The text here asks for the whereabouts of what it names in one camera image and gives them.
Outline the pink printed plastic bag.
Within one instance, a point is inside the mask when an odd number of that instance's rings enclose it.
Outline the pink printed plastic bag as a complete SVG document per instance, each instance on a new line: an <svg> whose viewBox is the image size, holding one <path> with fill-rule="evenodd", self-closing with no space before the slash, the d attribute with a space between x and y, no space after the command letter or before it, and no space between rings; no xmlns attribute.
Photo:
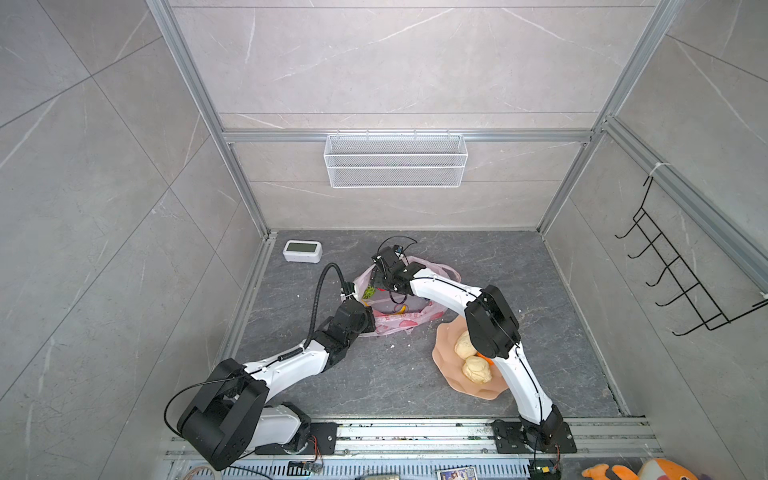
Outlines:
<svg viewBox="0 0 768 480"><path fill-rule="evenodd" d="M355 298L370 307L375 318L375 331L363 333L362 337L387 336L410 331L417 326L439 319L447 312L447 307L432 300L402 294L390 295L386 290L377 288L372 298L363 299L364 290L367 287L373 287L373 271L374 265L371 265L353 281ZM393 310L402 305L407 306L407 312L402 315L393 315Z"/></svg>

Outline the peach scalloped plastic bowl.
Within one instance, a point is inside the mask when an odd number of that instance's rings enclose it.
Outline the peach scalloped plastic bowl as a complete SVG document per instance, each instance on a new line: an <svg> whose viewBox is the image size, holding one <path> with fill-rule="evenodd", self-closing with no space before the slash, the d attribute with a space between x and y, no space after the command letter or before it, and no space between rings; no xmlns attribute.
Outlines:
<svg viewBox="0 0 768 480"><path fill-rule="evenodd" d="M468 331L468 328L463 317L457 317L452 322L441 324L437 329L435 346L432 351L433 361L452 389L476 398L495 400L508 389L501 372L495 365L490 365L493 379L484 385L474 384L462 373L464 360L455 354L454 344L464 331Z"/></svg>

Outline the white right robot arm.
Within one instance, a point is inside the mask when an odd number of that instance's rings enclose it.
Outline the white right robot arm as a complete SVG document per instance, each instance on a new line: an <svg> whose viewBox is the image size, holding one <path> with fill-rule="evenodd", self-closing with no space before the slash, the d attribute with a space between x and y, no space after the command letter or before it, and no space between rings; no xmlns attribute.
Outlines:
<svg viewBox="0 0 768 480"><path fill-rule="evenodd" d="M576 451L570 426L536 378L524 353L518 320L498 287L464 285L392 247L381 248L372 260L376 287L431 300L465 319L473 347L493 362L517 406L517 422L493 423L503 446L518 441L534 453Z"/></svg>

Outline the large orange fake orange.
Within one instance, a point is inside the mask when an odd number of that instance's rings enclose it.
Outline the large orange fake orange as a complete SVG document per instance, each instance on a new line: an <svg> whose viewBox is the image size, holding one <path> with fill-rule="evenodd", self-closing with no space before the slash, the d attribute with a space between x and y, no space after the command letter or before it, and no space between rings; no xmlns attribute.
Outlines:
<svg viewBox="0 0 768 480"><path fill-rule="evenodd" d="M479 357L479 358L482 358L483 360L485 360L489 365L494 365L494 362L493 362L492 359L490 359L488 357L485 357L484 355L482 355L480 353L477 353L476 356Z"/></svg>

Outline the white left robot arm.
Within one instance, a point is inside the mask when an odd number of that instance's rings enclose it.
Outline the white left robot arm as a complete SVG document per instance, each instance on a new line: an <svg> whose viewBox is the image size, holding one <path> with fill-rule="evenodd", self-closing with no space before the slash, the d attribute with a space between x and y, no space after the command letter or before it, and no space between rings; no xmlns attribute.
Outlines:
<svg viewBox="0 0 768 480"><path fill-rule="evenodd" d="M217 471L267 447L299 453L310 441L311 419L291 403L269 401L338 364L361 334L374 330L372 309L347 298L308 344L257 362L221 361L193 386L197 393L171 431Z"/></svg>

